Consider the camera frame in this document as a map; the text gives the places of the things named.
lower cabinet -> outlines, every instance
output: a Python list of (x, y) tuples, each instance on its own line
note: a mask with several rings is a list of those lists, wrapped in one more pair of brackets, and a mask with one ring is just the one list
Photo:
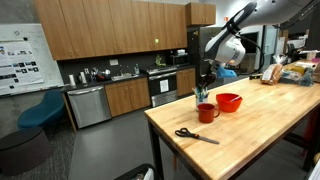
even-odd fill
[(195, 68), (177, 71), (178, 96), (192, 93), (196, 85)]
[(105, 90), (112, 117), (150, 105), (147, 78), (106, 85)]

stainless steel dishwasher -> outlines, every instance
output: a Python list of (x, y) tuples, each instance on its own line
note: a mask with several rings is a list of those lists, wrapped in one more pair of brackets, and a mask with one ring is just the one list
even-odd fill
[(103, 86), (69, 91), (68, 97), (79, 128), (111, 119)]

microwave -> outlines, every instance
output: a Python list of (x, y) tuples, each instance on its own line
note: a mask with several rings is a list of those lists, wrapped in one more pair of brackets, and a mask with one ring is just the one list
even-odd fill
[(173, 65), (175, 67), (190, 65), (189, 55), (187, 53), (183, 55), (170, 55), (166, 58), (166, 64)]

black scissors handle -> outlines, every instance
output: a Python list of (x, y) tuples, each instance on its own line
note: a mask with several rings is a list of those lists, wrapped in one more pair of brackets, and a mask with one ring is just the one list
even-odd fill
[(181, 128), (180, 130), (176, 130), (175, 134), (180, 137), (192, 137), (195, 139), (199, 139), (199, 134), (191, 133), (187, 128)]

scissors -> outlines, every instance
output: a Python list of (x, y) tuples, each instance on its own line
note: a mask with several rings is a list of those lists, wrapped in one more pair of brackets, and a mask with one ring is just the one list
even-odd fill
[(177, 136), (180, 136), (180, 137), (192, 137), (195, 139), (201, 139), (203, 141), (211, 142), (213, 144), (220, 144), (218, 141), (215, 141), (213, 139), (205, 138), (205, 137), (199, 136), (199, 134), (191, 133), (187, 128), (181, 128), (180, 130), (176, 130), (175, 133)]

